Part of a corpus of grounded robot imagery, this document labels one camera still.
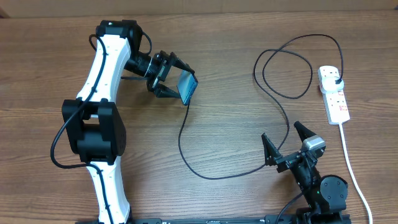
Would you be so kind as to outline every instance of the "extension cord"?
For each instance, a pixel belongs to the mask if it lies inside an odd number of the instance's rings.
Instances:
[[[327,87],[328,91],[325,93],[325,86],[322,85],[322,83],[329,83],[329,80],[334,79],[336,76],[339,77],[338,69],[336,67],[326,65],[318,69],[319,84],[320,84],[320,89],[322,91],[323,102],[325,103],[326,115],[328,116],[329,124],[333,125],[337,124],[339,126],[341,134],[341,142],[343,144],[344,157],[346,159],[349,174],[353,180],[356,191],[358,192],[359,196],[361,197],[364,203],[364,206],[366,207],[366,211],[368,212],[369,216],[369,224],[373,224],[372,211],[364,195],[362,194],[362,191],[359,188],[358,183],[356,182],[354,172],[353,169],[351,168],[351,164],[348,158],[347,146],[343,132],[343,123],[348,121],[350,117],[348,113],[347,101],[344,96],[344,91],[341,88],[341,85],[336,84],[336,86],[329,85]]]

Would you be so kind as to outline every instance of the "wood grain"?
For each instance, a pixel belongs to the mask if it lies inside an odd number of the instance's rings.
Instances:
[[[278,145],[286,132],[280,110],[252,79],[257,56],[298,35],[335,37],[345,57],[351,114],[345,132],[351,163],[375,223],[396,223],[395,11],[1,19],[0,223],[73,223],[97,217],[88,172],[56,168],[49,150],[62,125],[63,100],[74,99],[85,82],[94,57],[88,36],[102,19],[136,19],[152,37],[153,52],[174,51],[195,69],[200,83],[182,147],[192,167],[209,177],[259,167],[264,162],[261,134],[267,133]],[[143,41],[142,51],[147,49]],[[298,40],[289,49],[309,59],[315,71],[321,65],[340,67],[338,51],[328,39]],[[277,55],[266,72],[269,83],[286,95],[303,92],[310,79],[308,65],[291,55]],[[327,149],[318,170],[349,182],[345,213],[353,223],[367,223],[345,165],[338,127],[327,123],[316,75],[303,98],[277,99],[291,123],[299,120],[325,138]],[[175,86],[176,81],[173,72],[167,84]],[[118,94],[128,135],[122,159],[124,188],[136,218],[261,217],[278,213],[299,192],[292,175],[278,174],[275,167],[235,179],[198,178],[178,153],[177,136],[185,115],[181,103],[155,98],[142,82],[122,81]],[[292,130],[281,152],[299,147]],[[64,164],[78,162],[66,136],[58,143],[56,156]],[[304,199],[289,212],[302,206]]]

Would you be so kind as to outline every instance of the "white cable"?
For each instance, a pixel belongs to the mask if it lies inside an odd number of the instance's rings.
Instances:
[[[343,131],[343,124],[339,123],[338,127],[340,128],[341,142],[343,143],[344,156],[346,158],[349,174],[351,175],[351,178],[352,178],[352,180],[354,182],[354,186],[355,186],[356,191],[358,192],[359,196],[361,197],[361,199],[363,201],[363,204],[366,207],[366,211],[368,211],[369,224],[373,224],[373,217],[372,217],[371,208],[369,207],[368,202],[365,199],[365,196],[362,194],[361,189],[359,189],[358,183],[356,182],[356,179],[355,179],[355,176],[354,176],[353,169],[351,168],[351,164],[349,163],[347,146],[346,146],[346,139],[344,137],[344,131]]]

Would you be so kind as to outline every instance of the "wooden table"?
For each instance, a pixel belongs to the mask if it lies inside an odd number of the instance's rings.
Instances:
[[[345,58],[351,120],[344,127],[351,163],[375,223],[396,223],[396,11],[0,19],[0,223],[97,218],[89,173],[55,167],[50,145],[63,123],[63,100],[74,99],[86,80],[94,57],[88,36],[102,19],[137,20],[152,38],[152,52],[174,51],[196,71],[200,83],[182,146],[192,167],[208,177],[259,167],[264,163],[261,134],[267,133],[276,145],[285,135],[280,109],[252,79],[257,56],[299,35],[335,37]],[[145,52],[148,44],[142,43]],[[340,68],[336,46],[327,38],[309,37],[288,49],[311,61],[313,85],[299,100],[276,98],[291,123],[299,120],[326,140],[318,170],[349,182],[344,213],[353,223],[367,223],[348,174],[338,127],[328,124],[317,85],[319,66]],[[175,86],[177,72],[168,77],[169,86]],[[270,84],[286,95],[303,92],[310,77],[303,60],[285,54],[275,56],[267,74]],[[186,108],[179,100],[155,98],[143,82],[122,81],[117,106],[127,129],[124,189],[136,218],[261,217],[279,213],[299,193],[291,173],[278,174],[275,167],[218,181],[193,175],[177,145]],[[297,151],[300,145],[292,129],[281,153]],[[66,134],[55,153],[64,164],[79,162]],[[302,206],[306,204],[301,198],[288,212]]]

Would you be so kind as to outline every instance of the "white plastic casing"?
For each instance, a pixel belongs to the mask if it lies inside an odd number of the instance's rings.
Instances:
[[[112,166],[107,162],[90,162],[102,170],[105,183],[106,198],[111,209],[113,223],[127,223],[130,213],[130,205],[124,194],[123,180],[121,173],[121,157],[118,156]],[[100,223],[110,224],[108,211],[105,209],[105,202],[102,193],[102,185],[96,169],[87,167],[93,178],[95,192],[97,194]]]
[[[106,46],[106,61],[104,70],[101,75],[97,86],[97,92],[91,97],[90,101],[100,102],[101,99],[105,98],[109,102],[116,102],[116,95],[118,93],[119,82],[122,71],[126,62],[129,60],[131,55],[131,49],[127,38],[120,38],[118,35],[105,34],[100,37]],[[90,74],[88,75],[87,81],[76,98],[81,97],[85,100],[90,94],[91,88],[97,79],[98,73],[100,72],[101,64],[103,60],[103,49],[100,42],[97,40],[97,51],[94,58],[93,66],[91,66]]]
[[[336,84],[336,80],[340,78],[338,69],[333,66],[325,65],[318,69],[319,87],[322,93],[332,93],[343,90],[344,81]]]
[[[318,78],[321,90],[322,80],[336,77],[336,74],[338,75],[338,70],[335,67],[322,66],[319,68]],[[329,124],[339,124],[349,120],[347,101],[343,90],[329,91],[328,93],[323,93],[322,95]]]

